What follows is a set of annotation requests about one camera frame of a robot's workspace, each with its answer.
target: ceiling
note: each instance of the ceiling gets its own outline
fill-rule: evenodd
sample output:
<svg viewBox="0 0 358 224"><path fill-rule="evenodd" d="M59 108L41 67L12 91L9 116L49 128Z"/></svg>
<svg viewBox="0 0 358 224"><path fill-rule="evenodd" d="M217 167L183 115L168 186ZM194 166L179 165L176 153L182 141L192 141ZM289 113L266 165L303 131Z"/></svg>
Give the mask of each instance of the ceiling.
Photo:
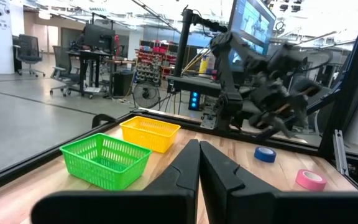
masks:
<svg viewBox="0 0 358 224"><path fill-rule="evenodd" d="M228 25L233 0L23 0L27 6L35 6L53 12L52 15L65 15L79 21L91 19L91 13L106 16L126 29L145 26L159 26L181 31L181 12L188 5L197 9L203 18ZM305 47L324 45L327 39L335 42L352 40L358 33L358 1L343 0L303 0L301 4L283 0L270 2L277 22L283 22L284 31L275 32L274 38L290 40L294 43L306 41L335 31L324 37L326 40L303 44ZM280 6L288 5L283 12ZM291 12L291 6L300 6L298 12ZM202 32L201 26L191 28L192 32Z"/></svg>

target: plastic basket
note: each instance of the plastic basket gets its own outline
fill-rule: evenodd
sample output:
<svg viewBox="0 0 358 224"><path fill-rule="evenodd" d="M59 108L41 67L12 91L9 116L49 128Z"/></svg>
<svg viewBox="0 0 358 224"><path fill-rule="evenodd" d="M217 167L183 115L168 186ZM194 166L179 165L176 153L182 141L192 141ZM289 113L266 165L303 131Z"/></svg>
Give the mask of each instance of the plastic basket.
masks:
<svg viewBox="0 0 358 224"><path fill-rule="evenodd" d="M164 153L175 141L179 125L136 116L120 124L125 141Z"/></svg>
<svg viewBox="0 0 358 224"><path fill-rule="evenodd" d="M62 146L70 174L106 190L122 190L138 179L151 150L105 134Z"/></svg>

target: concrete floor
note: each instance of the concrete floor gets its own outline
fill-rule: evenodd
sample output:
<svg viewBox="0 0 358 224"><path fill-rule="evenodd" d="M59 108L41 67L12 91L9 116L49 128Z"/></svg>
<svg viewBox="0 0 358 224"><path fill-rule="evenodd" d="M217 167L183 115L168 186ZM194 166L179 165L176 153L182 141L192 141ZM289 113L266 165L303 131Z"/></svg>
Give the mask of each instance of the concrete floor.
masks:
<svg viewBox="0 0 358 224"><path fill-rule="evenodd" d="M51 96L49 89L62 85L49 78L53 66L55 59L50 55L35 65L36 69L46 73L45 78L28 74L0 75L0 170L89 131L96 114L120 117L134 109L131 103L101 96L89 100L77 92L63 97L60 91L55 90ZM163 90L160 92L162 97L166 95ZM188 97L188 93L182 94L182 101L188 101ZM201 112L188 111L187 106L181 104L182 115L201 116ZM173 98L167 112L173 112Z"/></svg>

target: computer screen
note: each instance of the computer screen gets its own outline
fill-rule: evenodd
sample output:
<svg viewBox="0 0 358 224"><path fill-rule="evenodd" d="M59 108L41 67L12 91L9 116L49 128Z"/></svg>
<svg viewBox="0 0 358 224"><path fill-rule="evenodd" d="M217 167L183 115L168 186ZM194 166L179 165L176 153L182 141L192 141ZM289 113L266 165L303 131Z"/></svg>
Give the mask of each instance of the computer screen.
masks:
<svg viewBox="0 0 358 224"><path fill-rule="evenodd" d="M275 15L261 0L234 0L229 30L237 32L253 51L266 55L275 20ZM235 51L230 56L233 63L241 61Z"/></svg>
<svg viewBox="0 0 358 224"><path fill-rule="evenodd" d="M116 32L94 24L85 25L84 44L103 50L114 50L114 36Z"/></svg>

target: tape roll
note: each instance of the tape roll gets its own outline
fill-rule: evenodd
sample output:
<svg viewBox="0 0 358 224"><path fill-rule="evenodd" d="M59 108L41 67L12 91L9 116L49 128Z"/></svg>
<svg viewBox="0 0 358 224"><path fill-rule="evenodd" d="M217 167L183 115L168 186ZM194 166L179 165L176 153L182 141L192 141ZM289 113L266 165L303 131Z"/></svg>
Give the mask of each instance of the tape roll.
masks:
<svg viewBox="0 0 358 224"><path fill-rule="evenodd" d="M306 169L298 171L296 182L300 186L312 191L323 191L327 184L326 179Z"/></svg>
<svg viewBox="0 0 358 224"><path fill-rule="evenodd" d="M256 147L254 157L263 162L274 162L276 152L266 147Z"/></svg>

